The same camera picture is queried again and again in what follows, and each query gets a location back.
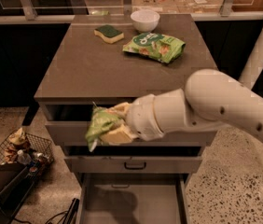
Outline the dark brown robot base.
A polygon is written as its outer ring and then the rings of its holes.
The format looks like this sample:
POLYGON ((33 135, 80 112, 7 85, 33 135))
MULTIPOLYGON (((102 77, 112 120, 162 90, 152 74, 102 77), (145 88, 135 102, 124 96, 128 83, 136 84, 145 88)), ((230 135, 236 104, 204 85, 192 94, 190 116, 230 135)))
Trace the dark brown robot base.
POLYGON ((0 165, 0 224, 10 224, 18 214, 33 181, 21 163, 0 165))

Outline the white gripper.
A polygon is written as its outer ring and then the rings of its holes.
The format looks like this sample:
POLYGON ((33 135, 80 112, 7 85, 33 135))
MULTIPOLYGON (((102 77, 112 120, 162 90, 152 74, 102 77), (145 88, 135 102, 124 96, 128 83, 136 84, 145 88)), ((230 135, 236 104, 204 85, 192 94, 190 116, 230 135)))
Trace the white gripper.
POLYGON ((131 143, 137 136, 145 141, 160 139, 164 132, 159 128, 154 114, 156 96, 137 98, 132 104, 124 102, 107 109, 111 114, 126 117, 126 125, 122 124, 115 130, 103 134, 100 139, 109 145, 131 143))

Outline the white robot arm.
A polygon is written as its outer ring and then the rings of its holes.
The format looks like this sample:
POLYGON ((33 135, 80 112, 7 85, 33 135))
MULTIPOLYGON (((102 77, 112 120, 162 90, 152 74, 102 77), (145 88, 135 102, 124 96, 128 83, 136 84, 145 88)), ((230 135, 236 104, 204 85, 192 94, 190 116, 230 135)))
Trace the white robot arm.
POLYGON ((168 133, 213 132, 227 124, 263 143, 263 98, 218 71, 189 15, 162 15, 157 35, 184 38, 170 74, 147 77, 129 71, 120 83, 133 102, 127 104, 125 127, 135 138, 152 141, 168 133))

